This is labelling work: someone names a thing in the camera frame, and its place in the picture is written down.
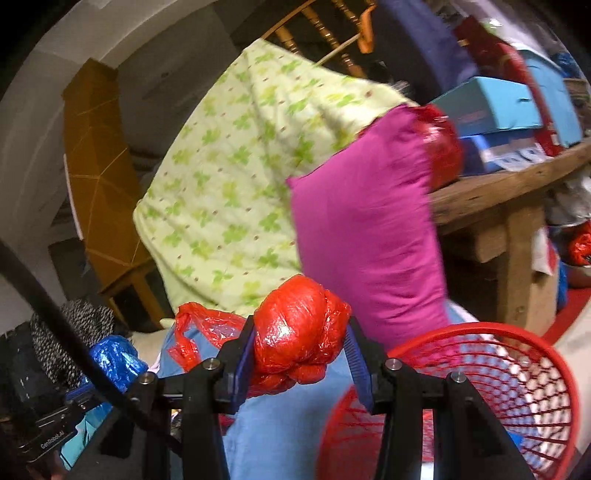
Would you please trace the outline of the red plastic bag ball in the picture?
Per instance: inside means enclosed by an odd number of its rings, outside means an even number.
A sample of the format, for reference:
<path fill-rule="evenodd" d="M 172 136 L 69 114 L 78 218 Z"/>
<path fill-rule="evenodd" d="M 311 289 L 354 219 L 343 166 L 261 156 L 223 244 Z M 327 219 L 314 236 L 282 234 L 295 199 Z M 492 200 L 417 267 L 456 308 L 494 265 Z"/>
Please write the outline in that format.
<path fill-rule="evenodd" d="M 304 275 L 271 291 L 253 313 L 249 396 L 276 395 L 324 379 L 327 366 L 342 350 L 351 315 L 348 303 Z M 168 354 L 187 372 L 201 361 L 197 344 L 185 336 L 188 327 L 197 328 L 219 349 L 239 336 L 245 322 L 235 313 L 185 303 L 175 316 L 174 344 Z"/>

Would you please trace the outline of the blue blanket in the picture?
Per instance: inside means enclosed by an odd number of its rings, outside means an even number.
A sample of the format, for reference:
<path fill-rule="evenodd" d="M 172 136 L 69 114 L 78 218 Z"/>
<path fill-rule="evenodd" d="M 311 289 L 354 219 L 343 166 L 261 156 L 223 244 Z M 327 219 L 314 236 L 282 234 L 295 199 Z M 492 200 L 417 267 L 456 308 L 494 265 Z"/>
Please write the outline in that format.
<path fill-rule="evenodd" d="M 477 318 L 451 300 L 444 300 L 443 320 L 429 320 L 426 314 L 412 322 L 398 322 L 401 333 L 386 340 L 394 348 L 421 334 L 449 325 L 477 322 Z M 190 326 L 185 332 L 202 358 L 214 357 L 218 349 Z M 176 344 L 174 327 L 161 347 L 159 377 L 183 373 L 168 350 Z M 329 364 L 321 382 L 297 384 L 277 395 L 247 399 L 223 435 L 226 462 L 231 479 L 315 479 L 325 423 L 332 408 L 353 386 L 344 351 Z"/>

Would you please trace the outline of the blue plastic bag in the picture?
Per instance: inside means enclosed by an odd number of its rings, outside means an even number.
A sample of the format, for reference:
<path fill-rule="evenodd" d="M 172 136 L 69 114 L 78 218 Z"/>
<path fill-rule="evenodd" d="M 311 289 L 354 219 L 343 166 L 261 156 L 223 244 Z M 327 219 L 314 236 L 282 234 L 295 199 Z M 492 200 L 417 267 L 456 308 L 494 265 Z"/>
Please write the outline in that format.
<path fill-rule="evenodd" d="M 109 335 L 97 342 L 90 349 L 90 356 L 122 393 L 148 370 L 132 343 L 119 335 Z"/>

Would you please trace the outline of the red plastic mesh basket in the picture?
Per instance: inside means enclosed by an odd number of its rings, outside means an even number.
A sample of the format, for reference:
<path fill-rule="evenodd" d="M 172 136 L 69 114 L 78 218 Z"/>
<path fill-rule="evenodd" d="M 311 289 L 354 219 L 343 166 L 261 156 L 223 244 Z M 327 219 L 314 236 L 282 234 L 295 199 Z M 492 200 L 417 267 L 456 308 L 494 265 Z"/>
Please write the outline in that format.
<path fill-rule="evenodd" d="M 415 401 L 370 414 L 353 385 L 325 426 L 318 478 L 566 477 L 578 392 L 546 341 L 517 327 L 472 322 L 385 351 L 416 372 Z"/>

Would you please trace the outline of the black white knit garment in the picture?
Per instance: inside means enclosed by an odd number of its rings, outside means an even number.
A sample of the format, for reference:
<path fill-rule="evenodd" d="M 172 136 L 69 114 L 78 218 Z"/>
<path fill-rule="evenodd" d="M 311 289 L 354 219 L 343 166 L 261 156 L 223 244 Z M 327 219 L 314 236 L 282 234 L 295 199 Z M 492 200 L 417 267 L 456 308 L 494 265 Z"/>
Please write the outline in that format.
<path fill-rule="evenodd" d="M 67 301 L 60 312 L 81 343 L 93 347 L 114 331 L 115 316 L 106 306 L 94 306 L 82 299 Z M 48 378 L 65 390 L 76 389 L 82 371 L 37 314 L 29 321 L 37 359 Z"/>

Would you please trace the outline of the green clover pattern quilt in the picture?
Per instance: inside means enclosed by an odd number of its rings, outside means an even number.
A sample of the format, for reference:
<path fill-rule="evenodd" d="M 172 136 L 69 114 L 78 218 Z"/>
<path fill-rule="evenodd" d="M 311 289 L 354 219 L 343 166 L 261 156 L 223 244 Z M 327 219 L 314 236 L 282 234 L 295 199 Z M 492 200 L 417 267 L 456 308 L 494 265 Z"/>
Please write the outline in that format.
<path fill-rule="evenodd" d="M 266 40 L 246 47 L 182 126 L 133 213 L 172 307 L 249 314 L 301 272 L 287 179 L 405 102 Z"/>

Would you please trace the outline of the magenta pillow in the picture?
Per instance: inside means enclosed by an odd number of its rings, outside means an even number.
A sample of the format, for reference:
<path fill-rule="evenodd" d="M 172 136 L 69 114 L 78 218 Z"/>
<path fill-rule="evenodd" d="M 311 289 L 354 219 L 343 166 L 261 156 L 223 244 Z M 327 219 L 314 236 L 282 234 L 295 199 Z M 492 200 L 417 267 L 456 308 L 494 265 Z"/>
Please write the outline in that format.
<path fill-rule="evenodd" d="M 388 349 L 451 323 L 416 120 L 400 105 L 311 173 L 287 179 L 304 275 L 346 301 Z"/>

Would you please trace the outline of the wooden table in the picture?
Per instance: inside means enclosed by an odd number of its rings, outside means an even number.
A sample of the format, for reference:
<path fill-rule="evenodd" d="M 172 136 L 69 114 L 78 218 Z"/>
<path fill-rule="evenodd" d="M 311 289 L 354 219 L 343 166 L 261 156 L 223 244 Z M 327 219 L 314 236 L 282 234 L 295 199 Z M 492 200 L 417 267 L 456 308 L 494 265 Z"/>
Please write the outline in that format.
<path fill-rule="evenodd" d="M 450 298 L 481 321 L 544 335 L 556 316 L 558 276 L 532 268 L 544 196 L 590 162 L 583 141 L 519 172 L 461 179 L 429 197 Z"/>

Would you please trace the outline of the orange wooden cabinet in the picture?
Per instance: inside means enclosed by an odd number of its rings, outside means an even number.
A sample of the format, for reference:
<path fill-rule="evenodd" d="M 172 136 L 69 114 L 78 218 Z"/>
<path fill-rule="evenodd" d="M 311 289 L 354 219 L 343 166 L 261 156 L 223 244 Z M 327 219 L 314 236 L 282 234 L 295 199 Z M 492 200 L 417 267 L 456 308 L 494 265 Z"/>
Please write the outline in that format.
<path fill-rule="evenodd" d="M 146 275 L 155 264 L 132 220 L 140 184 L 125 141 L 117 71 L 88 59 L 62 92 L 70 204 L 99 294 L 128 323 L 161 328 L 162 306 Z"/>

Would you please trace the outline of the red shiny bag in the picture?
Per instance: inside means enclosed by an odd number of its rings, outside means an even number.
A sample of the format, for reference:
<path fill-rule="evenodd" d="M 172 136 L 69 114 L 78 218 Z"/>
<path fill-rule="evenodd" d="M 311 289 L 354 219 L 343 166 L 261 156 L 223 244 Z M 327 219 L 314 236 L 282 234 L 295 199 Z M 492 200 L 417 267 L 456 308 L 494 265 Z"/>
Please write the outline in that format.
<path fill-rule="evenodd" d="M 437 106 L 418 106 L 414 112 L 415 127 L 430 160 L 430 191 L 434 192 L 460 177 L 464 151 L 454 124 Z"/>

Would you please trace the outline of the light blue cardboard box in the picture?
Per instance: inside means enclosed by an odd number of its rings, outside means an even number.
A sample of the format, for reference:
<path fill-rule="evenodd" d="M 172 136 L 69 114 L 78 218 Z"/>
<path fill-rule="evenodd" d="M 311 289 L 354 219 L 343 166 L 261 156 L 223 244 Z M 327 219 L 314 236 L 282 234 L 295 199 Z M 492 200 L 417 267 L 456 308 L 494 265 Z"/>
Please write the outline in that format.
<path fill-rule="evenodd" d="M 539 129 L 539 110 L 527 85 L 476 76 L 432 101 L 454 124 L 460 137 Z"/>

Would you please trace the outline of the navy blue bag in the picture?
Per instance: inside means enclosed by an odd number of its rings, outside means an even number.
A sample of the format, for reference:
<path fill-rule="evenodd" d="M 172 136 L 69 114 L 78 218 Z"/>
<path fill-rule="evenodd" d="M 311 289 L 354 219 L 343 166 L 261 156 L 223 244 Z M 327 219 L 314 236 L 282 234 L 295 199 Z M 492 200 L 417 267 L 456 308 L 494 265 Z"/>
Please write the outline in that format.
<path fill-rule="evenodd" d="M 479 74 L 471 55 L 423 1 L 377 2 L 370 13 L 375 52 L 394 80 L 426 104 Z"/>

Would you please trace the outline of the wooden bed headboard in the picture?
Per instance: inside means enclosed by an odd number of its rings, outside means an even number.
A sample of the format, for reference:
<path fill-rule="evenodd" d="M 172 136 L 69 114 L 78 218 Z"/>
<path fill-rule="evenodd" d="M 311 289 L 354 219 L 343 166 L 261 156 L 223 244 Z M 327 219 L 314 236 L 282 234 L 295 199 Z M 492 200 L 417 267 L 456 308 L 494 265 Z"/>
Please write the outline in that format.
<path fill-rule="evenodd" d="M 376 1 L 302 1 L 260 36 L 317 66 L 367 78 L 359 49 L 362 16 Z"/>

